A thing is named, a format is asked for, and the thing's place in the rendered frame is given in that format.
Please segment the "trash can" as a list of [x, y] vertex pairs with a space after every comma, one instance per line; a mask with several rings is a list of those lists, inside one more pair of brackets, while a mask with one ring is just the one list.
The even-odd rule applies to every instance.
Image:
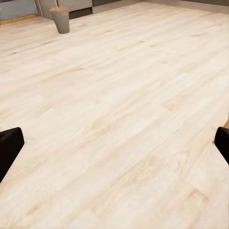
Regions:
[[50, 12], [59, 34], [68, 33], [70, 31], [68, 7], [53, 8]]

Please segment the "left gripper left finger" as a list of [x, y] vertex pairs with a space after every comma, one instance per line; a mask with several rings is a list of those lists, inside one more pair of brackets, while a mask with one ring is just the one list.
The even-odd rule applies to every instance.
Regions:
[[24, 146], [20, 127], [0, 132], [0, 183]]

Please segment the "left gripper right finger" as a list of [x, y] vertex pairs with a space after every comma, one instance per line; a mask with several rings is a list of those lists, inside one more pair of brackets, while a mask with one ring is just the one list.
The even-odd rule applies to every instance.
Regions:
[[229, 128], [218, 127], [214, 144], [229, 165]]

